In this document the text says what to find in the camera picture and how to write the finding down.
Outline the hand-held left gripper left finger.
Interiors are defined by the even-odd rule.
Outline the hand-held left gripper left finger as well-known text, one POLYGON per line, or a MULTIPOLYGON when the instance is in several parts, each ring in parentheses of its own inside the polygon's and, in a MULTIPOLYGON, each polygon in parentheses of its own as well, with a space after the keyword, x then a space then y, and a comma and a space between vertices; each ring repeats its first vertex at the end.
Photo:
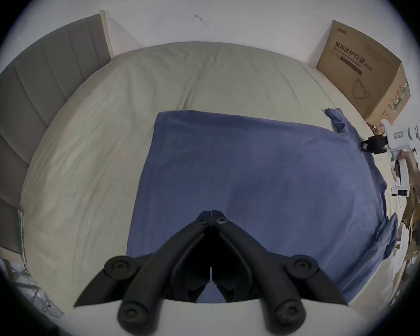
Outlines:
POLYGON ((116 318, 124 330, 153 331, 162 299, 195 303, 210 282, 210 227, 211 211, 204 211, 156 252, 110 258, 74 307, 121 300, 116 318))

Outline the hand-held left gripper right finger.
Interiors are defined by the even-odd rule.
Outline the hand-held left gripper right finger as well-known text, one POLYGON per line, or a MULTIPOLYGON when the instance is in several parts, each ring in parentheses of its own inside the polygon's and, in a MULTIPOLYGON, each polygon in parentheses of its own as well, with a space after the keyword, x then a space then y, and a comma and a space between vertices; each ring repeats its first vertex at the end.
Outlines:
POLYGON ((347 305, 315 259, 268 252, 217 210, 211 211, 211 269, 226 302, 260 299, 273 331, 296 331, 303 325, 307 312, 302 299, 347 305))

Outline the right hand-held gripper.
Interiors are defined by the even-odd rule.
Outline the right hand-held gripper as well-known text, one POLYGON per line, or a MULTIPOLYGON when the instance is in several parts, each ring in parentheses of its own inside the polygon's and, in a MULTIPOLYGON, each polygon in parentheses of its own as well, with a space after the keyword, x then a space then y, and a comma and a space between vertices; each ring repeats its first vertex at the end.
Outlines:
MULTIPOLYGON (((401 152, 413 151, 416 148, 416 141, 413 132, 408 126, 391 125, 386 119, 382 119, 384 133, 369 137, 360 143, 364 152, 382 154, 389 152, 392 160, 397 160, 401 152)), ((399 182, 392 187, 391 195, 394 197, 408 197, 410 194, 409 167, 406 160, 398 162, 399 182)))

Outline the person's right hand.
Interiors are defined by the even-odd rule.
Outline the person's right hand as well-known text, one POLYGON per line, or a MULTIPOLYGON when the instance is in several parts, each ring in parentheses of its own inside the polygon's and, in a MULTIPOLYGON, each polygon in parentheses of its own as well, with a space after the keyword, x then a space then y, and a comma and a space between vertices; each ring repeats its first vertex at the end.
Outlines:
POLYGON ((407 168, 408 168, 408 176, 410 182, 412 182, 413 177, 415 176, 415 171, 418 170, 417 168, 417 162, 415 160, 414 154, 412 150, 409 151, 400 151, 397 160, 394 164, 394 174, 397 177, 400 177, 400 164, 401 161, 404 160, 406 162, 407 168))

